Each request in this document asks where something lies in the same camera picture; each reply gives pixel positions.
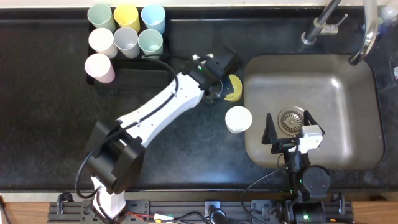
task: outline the faucet base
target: faucet base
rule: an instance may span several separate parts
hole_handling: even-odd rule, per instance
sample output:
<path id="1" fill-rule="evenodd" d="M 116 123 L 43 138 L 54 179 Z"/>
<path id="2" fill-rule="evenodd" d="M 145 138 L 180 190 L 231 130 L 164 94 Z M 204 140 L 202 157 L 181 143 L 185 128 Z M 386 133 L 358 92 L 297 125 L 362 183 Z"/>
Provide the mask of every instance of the faucet base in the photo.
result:
<path id="1" fill-rule="evenodd" d="M 308 41 L 308 40 L 306 40 L 306 39 L 305 39 L 305 32 L 304 32 L 304 33 L 301 35 L 301 41 L 302 41 L 304 44 L 312 45 L 312 44 L 315 43 L 315 41 L 317 41 L 317 39 L 315 38 L 313 41 Z"/>

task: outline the sink drain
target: sink drain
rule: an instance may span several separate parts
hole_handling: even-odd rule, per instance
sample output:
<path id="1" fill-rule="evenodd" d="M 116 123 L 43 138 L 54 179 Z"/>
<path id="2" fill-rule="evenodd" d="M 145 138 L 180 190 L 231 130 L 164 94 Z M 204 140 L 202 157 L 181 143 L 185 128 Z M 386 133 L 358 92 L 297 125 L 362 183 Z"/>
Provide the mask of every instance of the sink drain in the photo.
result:
<path id="1" fill-rule="evenodd" d="M 278 115 L 279 128 L 290 136 L 298 134 L 303 126 L 303 112 L 298 106 L 283 109 Z"/>

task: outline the stainless steel sink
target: stainless steel sink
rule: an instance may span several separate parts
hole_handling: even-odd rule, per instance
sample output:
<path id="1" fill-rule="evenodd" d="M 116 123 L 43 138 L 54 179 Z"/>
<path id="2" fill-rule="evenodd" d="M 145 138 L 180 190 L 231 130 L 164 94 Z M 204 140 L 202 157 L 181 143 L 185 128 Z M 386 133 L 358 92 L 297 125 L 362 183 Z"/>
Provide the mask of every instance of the stainless steel sink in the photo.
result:
<path id="1" fill-rule="evenodd" d="M 349 55 L 263 55 L 244 70 L 244 106 L 253 122 L 246 151 L 260 166 L 276 167 L 278 155 L 261 144 L 266 114 L 279 138 L 291 137 L 309 110 L 326 134 L 309 151 L 312 164 L 364 169 L 383 157 L 384 144 L 372 70 L 348 63 Z"/>

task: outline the wooden floor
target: wooden floor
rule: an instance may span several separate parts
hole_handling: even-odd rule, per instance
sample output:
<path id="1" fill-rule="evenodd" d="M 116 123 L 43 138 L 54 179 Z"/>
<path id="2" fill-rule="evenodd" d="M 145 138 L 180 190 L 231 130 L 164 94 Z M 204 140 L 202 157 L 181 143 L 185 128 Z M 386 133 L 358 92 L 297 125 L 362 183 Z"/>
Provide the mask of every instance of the wooden floor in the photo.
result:
<path id="1" fill-rule="evenodd" d="M 13 224 L 47 222 L 49 202 L 8 202 Z M 355 224 L 398 223 L 398 202 L 353 202 Z M 7 224 L 2 214 L 2 223 Z"/>

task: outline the faucet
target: faucet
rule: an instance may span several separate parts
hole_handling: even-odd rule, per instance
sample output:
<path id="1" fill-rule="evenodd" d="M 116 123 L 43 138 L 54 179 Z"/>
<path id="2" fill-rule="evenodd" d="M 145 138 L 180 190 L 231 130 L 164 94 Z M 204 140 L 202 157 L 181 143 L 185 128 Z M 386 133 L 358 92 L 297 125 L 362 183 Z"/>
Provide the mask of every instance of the faucet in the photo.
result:
<path id="1" fill-rule="evenodd" d="M 330 17 L 330 14 L 336 9 L 341 0 L 332 0 L 323 10 L 318 18 L 315 18 L 308 32 L 304 32 L 301 36 L 304 44 L 314 44 L 317 40 L 317 35 L 326 26 L 326 20 Z M 348 63 L 350 65 L 357 65 L 362 61 L 369 51 L 371 50 L 374 41 L 376 40 L 377 30 L 379 26 L 379 18 L 377 14 L 377 2 L 376 0 L 363 0 L 364 11 L 365 11 L 365 23 L 366 29 L 364 34 L 364 40 L 361 48 L 352 55 Z"/>

